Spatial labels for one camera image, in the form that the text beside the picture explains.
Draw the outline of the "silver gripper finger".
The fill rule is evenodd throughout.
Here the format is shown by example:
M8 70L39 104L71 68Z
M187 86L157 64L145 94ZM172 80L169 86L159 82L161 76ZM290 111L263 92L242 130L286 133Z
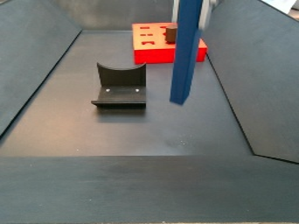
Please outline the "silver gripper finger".
M172 0L172 22L177 21L177 13L179 13L179 3L180 0Z
M211 19L211 11L218 5L219 0L202 0L199 29L204 30Z

